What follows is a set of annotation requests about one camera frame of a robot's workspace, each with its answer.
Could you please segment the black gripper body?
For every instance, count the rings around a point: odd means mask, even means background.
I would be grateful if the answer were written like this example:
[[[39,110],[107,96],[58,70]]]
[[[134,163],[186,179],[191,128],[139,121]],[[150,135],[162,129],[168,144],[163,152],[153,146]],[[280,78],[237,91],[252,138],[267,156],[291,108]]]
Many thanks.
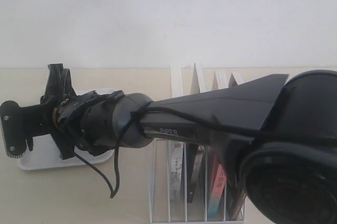
[[[60,151],[60,158],[82,160],[75,148],[80,146],[78,121],[82,107],[87,101],[87,95],[78,95],[73,86],[71,72],[62,63],[48,65],[48,79],[44,95],[40,102],[47,107],[43,119]]]

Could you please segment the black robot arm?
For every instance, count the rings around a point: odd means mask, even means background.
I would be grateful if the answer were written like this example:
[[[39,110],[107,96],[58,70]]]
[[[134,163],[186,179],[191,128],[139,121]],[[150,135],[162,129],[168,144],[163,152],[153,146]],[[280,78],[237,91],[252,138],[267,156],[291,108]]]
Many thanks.
[[[154,101],[141,93],[77,95],[50,64],[42,103],[64,159],[143,148],[162,138],[210,147],[238,197],[275,223],[336,223],[336,72],[272,74]]]

